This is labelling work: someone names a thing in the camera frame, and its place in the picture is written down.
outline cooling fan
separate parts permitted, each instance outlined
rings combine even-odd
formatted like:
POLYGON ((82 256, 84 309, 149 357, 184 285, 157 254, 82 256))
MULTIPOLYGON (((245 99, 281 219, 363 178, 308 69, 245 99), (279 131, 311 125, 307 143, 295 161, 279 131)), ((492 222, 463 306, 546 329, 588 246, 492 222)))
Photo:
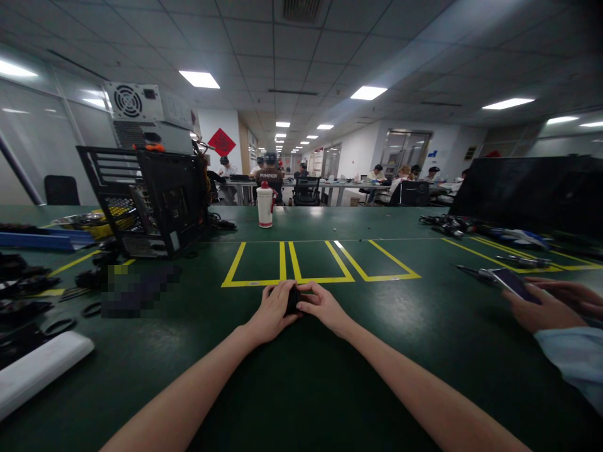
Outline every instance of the cooling fan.
POLYGON ((113 98, 117 109, 130 118, 139 117, 143 112, 140 96, 131 86, 120 85, 115 89, 113 98))

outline doorway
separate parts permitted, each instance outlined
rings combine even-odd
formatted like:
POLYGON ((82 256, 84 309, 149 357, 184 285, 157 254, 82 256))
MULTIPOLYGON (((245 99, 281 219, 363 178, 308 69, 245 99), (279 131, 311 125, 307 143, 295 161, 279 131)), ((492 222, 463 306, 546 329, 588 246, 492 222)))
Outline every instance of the doorway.
POLYGON ((334 144, 325 148, 324 157, 322 161, 322 174, 325 179, 329 176, 333 176, 337 179, 337 172, 339 170, 339 156, 341 155, 341 143, 334 144))
POLYGON ((390 130, 381 157, 385 177, 394 178, 404 165, 423 166, 431 136, 429 132, 390 130))

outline open computer case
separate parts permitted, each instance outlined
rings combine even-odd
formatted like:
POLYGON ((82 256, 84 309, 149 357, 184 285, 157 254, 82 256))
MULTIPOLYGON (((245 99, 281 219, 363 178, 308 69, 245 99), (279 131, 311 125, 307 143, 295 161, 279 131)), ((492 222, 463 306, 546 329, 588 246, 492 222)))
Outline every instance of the open computer case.
POLYGON ((208 227, 203 159, 85 146, 77 151, 127 256, 171 259, 208 227))

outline light blue sleeve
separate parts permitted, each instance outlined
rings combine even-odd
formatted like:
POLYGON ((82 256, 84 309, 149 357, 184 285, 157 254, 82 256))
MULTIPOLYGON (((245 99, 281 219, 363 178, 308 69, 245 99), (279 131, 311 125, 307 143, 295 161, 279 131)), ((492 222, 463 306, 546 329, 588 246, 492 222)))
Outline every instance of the light blue sleeve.
POLYGON ((580 326, 534 335, 563 379, 576 386, 603 417, 603 330, 580 326))

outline desk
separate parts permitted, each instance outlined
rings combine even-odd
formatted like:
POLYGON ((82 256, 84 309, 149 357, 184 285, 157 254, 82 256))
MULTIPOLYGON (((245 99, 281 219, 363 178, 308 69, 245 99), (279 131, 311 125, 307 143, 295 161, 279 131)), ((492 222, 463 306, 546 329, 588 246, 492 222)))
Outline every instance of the desk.
MULTIPOLYGON (((0 221, 43 225, 88 209, 3 207, 0 221)), ((145 318, 81 318, 79 311, 99 295, 58 304, 45 314, 48 322, 60 315, 76 316, 75 330, 90 337, 96 349, 0 423, 0 450, 98 450, 257 309, 262 287, 221 288, 241 243, 246 244, 233 279, 252 284, 278 278, 281 241, 286 275, 294 276, 287 240, 294 240, 302 277, 341 277, 325 244, 329 241, 354 280, 325 283, 346 312, 474 401, 534 451, 584 450, 600 441, 596 412, 561 380, 533 337, 517 325, 499 291, 450 265, 494 267, 483 256, 494 258, 501 251, 468 237, 450 243, 417 224, 419 215, 446 209, 276 207, 271 229, 257 226, 258 213, 252 207, 212 211, 235 222, 238 230, 215 232, 192 245, 190 250, 199 253, 196 259, 177 259, 183 268, 180 282, 170 286, 145 318), (368 277, 406 273, 367 239, 375 239, 421 278, 366 282, 335 240, 368 277)), ((38 258, 38 263, 47 259, 38 258)), ((77 273, 91 268, 89 261, 63 271, 61 287, 72 286, 77 273)), ((142 273, 156 265, 161 264, 136 261, 129 271, 142 273)), ((603 289, 601 270, 546 275, 603 289)), ((292 443, 299 451, 438 450, 366 361, 311 316, 248 356, 191 449, 276 451, 292 443)))
MULTIPOLYGON (((237 187, 237 194, 240 200, 244 199, 244 195, 243 195, 243 190, 242 187, 244 186, 250 186, 250 187, 254 187, 257 186, 257 183, 255 181, 227 181, 226 186, 236 186, 237 187)), ((295 181, 289 181, 287 182, 287 180, 285 180, 285 182, 283 182, 283 186, 284 187, 295 187, 295 181)), ((344 197, 344 190, 346 188, 365 188, 367 190, 387 190, 389 187, 388 186, 383 186, 383 185, 375 185, 372 183, 354 183, 354 182, 333 182, 333 183, 327 183, 327 182, 320 182, 320 184, 318 185, 321 188, 321 192, 322 194, 325 193, 325 189, 328 188, 329 189, 329 205, 332 205, 332 199, 333 199, 333 189, 334 188, 338 188, 339 192, 337 194, 337 207, 341 206, 341 199, 343 199, 344 197)))

